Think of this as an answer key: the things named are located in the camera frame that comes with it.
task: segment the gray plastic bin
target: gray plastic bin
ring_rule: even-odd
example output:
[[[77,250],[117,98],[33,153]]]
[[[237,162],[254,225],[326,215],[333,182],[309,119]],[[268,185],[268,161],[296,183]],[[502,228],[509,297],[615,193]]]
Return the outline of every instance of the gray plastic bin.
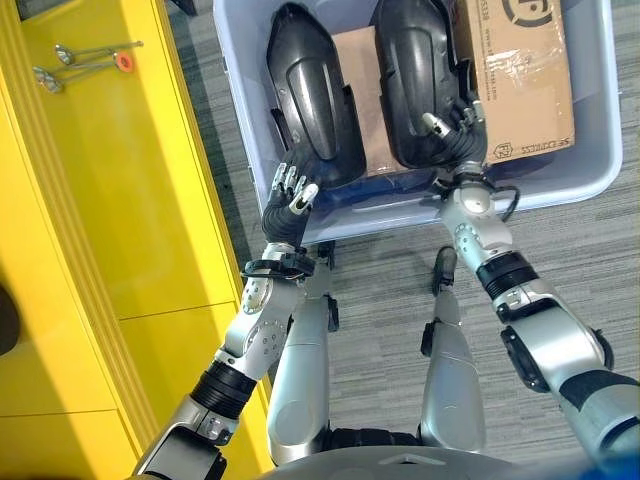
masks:
[[[366,26],[377,0],[298,0],[332,34]],[[271,117],[277,105],[266,65],[271,19],[284,0],[215,0],[214,19],[225,57],[240,131],[260,211],[283,147]],[[622,164],[618,83],[611,24],[605,0],[562,0],[573,88],[576,144],[545,167],[513,179],[520,210],[577,202],[598,195]],[[352,237],[437,221],[437,210],[420,205],[422,194],[383,195],[333,210],[314,212],[305,243]]]

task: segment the brown cardboard box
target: brown cardboard box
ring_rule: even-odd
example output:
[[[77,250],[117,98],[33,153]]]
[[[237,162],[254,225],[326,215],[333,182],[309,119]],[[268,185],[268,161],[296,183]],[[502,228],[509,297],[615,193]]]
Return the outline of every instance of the brown cardboard box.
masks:
[[[380,64],[374,27],[334,35],[333,41],[338,50],[344,83],[353,90],[367,157],[367,176],[407,170],[391,153],[380,106]]]
[[[560,0],[449,1],[458,58],[475,66],[488,162],[573,145]]]
[[[488,162],[573,145],[571,85],[559,0],[441,1],[451,11],[458,59],[470,58],[475,66],[487,116]],[[391,153],[380,106],[374,27],[334,35],[333,41],[345,84],[353,89],[367,176],[407,170]]]

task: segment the yellow wall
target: yellow wall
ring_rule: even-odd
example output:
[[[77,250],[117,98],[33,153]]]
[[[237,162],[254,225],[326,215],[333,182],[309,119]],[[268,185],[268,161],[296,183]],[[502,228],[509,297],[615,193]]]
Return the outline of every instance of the yellow wall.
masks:
[[[0,162],[0,225],[11,232],[0,235],[0,281],[27,327],[0,357],[0,431],[13,445],[0,443],[0,478],[64,474],[65,464],[68,475],[117,478],[211,360],[241,281],[164,2],[74,0],[22,23],[0,2],[0,18],[0,41],[16,45],[0,53],[0,141],[13,145]],[[134,40],[144,46],[131,51],[131,74],[101,71],[59,94],[35,86],[31,66],[59,65],[55,43]],[[266,388],[223,449],[226,478],[272,467]],[[64,452],[26,448],[45,448],[32,438],[43,413],[55,414],[45,425]],[[92,438],[92,428],[113,434]]]

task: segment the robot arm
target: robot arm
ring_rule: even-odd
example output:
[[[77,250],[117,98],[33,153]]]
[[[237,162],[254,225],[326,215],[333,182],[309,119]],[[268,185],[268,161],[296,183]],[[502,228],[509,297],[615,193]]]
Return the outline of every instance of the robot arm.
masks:
[[[135,475],[165,480],[221,478],[226,462],[219,446],[229,443],[256,383],[280,358],[291,314],[304,296],[302,281],[314,263],[300,249],[314,183],[298,178],[296,167],[280,164],[263,230],[267,247],[245,268],[248,278],[240,312],[224,345],[187,395],[164,431],[135,468]]]
[[[551,392],[597,462],[637,451],[639,384],[611,371],[613,354],[604,337],[578,319],[513,245],[495,211],[494,187],[483,175],[481,109],[466,108],[469,124],[462,132],[432,115],[425,117],[450,148],[463,149],[440,218],[505,324],[501,338],[523,382],[536,392]]]

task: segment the gray carpet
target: gray carpet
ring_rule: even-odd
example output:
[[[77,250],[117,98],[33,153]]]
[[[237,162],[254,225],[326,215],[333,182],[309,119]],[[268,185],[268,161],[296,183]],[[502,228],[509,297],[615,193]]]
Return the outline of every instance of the gray carpet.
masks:
[[[537,271],[583,319],[604,330],[616,353],[616,370],[637,378],[640,3],[613,4],[622,171],[599,197],[517,213],[510,227]],[[201,13],[194,18],[172,4],[167,7],[238,262],[243,264],[261,253],[264,238],[211,0],[199,2]],[[419,338],[433,307],[428,294],[431,266],[437,250],[448,242],[439,225],[338,242],[334,291],[341,329],[330,335],[332,425],[415,432],[427,369]],[[455,291],[481,374],[486,453],[517,462],[568,452],[580,455],[552,398],[520,383],[500,342],[500,323],[477,281],[463,268],[457,271]]]

